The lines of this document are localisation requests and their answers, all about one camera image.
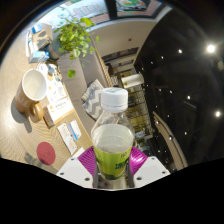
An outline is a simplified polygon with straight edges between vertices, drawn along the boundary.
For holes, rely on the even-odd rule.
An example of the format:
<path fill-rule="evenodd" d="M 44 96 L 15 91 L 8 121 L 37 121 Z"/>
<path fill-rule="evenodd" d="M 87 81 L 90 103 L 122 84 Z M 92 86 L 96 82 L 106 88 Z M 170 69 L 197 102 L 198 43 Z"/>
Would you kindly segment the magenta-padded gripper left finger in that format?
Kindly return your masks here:
<path fill-rule="evenodd" d="M 70 157 L 57 172 L 57 176 L 84 188 L 96 188 L 98 169 L 94 148 L 90 147 L 79 156 Z"/>

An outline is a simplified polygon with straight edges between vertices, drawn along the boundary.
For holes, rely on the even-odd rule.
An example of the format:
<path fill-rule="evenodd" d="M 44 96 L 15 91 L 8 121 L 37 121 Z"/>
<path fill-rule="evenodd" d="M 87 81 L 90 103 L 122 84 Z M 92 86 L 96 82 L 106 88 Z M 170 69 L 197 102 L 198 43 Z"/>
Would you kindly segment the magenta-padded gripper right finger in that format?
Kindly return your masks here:
<path fill-rule="evenodd" d="M 130 188 L 140 188 L 157 181 L 170 172 L 155 156 L 146 156 L 133 147 L 129 156 L 127 175 Z"/>

